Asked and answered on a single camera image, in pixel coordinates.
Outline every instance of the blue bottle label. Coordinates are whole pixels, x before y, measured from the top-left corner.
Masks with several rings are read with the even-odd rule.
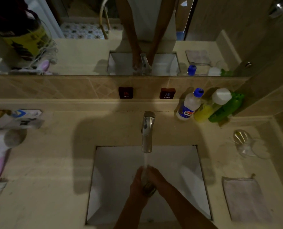
[[[184,118],[189,118],[194,113],[194,111],[190,110],[189,108],[185,107],[184,103],[179,108],[179,115]]]

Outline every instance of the sink basin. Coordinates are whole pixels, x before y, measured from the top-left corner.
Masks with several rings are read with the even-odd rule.
[[[95,154],[87,223],[115,223],[129,196],[136,170],[143,165],[140,146],[98,147]],[[196,146],[153,146],[148,163],[211,219]],[[143,209],[140,222],[167,222],[176,218],[156,191]]]
[[[152,64],[154,76],[176,76],[180,72],[176,54],[156,54]],[[131,53],[110,53],[108,59],[109,75],[133,75]]]

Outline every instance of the marble countertop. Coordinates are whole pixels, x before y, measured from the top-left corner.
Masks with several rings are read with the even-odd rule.
[[[99,39],[55,39],[57,44],[57,64],[49,71],[62,75],[108,75],[110,52],[130,53],[131,47],[126,40]],[[143,52],[147,52],[150,43],[141,42]],[[186,50],[207,50],[213,65],[224,60],[216,42],[201,41],[162,41],[157,53],[176,53],[181,73],[187,75],[189,62]],[[196,74],[207,74],[209,66],[198,66]]]
[[[25,141],[11,151],[3,173],[9,182],[0,196],[0,229],[95,228],[85,222],[96,146],[140,146],[142,117],[143,112],[45,112],[43,127],[29,130]],[[238,128],[259,137],[252,126],[221,129],[212,123],[179,122],[173,112],[157,112],[153,145],[198,146],[218,228],[283,228],[283,185],[272,161],[242,158],[235,146],[225,145]],[[252,173],[273,216],[272,224],[230,219],[221,177]],[[140,228],[157,227],[150,223]],[[168,223],[163,228],[179,225]]]

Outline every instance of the faucet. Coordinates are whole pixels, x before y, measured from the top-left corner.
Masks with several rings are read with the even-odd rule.
[[[152,68],[149,65],[147,55],[145,53],[141,53],[140,57],[142,62],[142,75],[150,75],[152,72]]]
[[[144,153],[152,152],[152,128],[155,121],[154,112],[145,112],[143,115],[143,123],[142,123],[142,143],[141,143],[141,151]]]

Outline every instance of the blue bottle cap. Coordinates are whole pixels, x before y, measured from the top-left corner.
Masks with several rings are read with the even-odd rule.
[[[203,94],[204,94],[204,90],[202,88],[196,88],[195,91],[193,92],[193,95],[198,98],[202,97]]]
[[[189,76],[194,76],[196,73],[197,67],[195,65],[190,65],[188,70],[187,70],[187,74]]]

